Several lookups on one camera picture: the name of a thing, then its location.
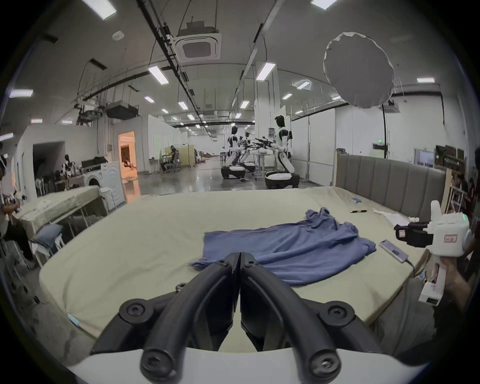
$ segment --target beige mattress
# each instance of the beige mattress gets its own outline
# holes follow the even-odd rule
[[[45,224],[76,207],[88,204],[99,196],[100,188],[95,185],[49,193],[23,205],[21,212],[14,214],[14,217],[20,220],[28,238],[31,239]]]
[[[362,204],[369,211],[352,214],[339,197],[348,193],[336,187],[317,187],[142,196],[69,242],[42,268],[40,284],[50,302],[97,337],[124,301],[150,299],[190,281],[198,272],[188,263],[202,256],[204,232],[296,222],[308,209],[322,206],[339,222],[356,225],[360,236],[376,244],[389,239],[419,266],[424,249],[398,241],[388,220],[371,208],[388,209],[364,199]],[[370,323],[411,273],[410,265],[399,263],[377,246],[376,252],[345,271],[294,289],[310,300],[345,301]],[[236,324],[221,350],[254,349]]]

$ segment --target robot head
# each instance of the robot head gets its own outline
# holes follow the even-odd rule
[[[280,128],[285,127],[285,118],[282,115],[275,117],[275,121]]]

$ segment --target doorway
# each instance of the doorway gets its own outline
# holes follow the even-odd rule
[[[137,177],[137,160],[135,157],[135,132],[119,134],[119,160],[122,180]]]
[[[50,192],[58,192],[61,185],[56,184],[57,176],[60,174],[61,166],[65,161],[65,142],[41,143],[33,144],[33,177],[35,180],[35,188],[37,196],[42,196]],[[17,165],[17,173],[20,175],[20,170]],[[18,187],[22,188],[24,181],[20,183],[18,178]]]

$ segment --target label sticker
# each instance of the label sticker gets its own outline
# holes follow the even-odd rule
[[[445,235],[444,243],[456,243],[457,235]]]

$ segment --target ceiling vent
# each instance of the ceiling vent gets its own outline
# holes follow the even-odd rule
[[[206,27],[204,21],[187,23],[177,37],[172,37],[172,46],[179,62],[220,59],[222,35],[214,27]]]

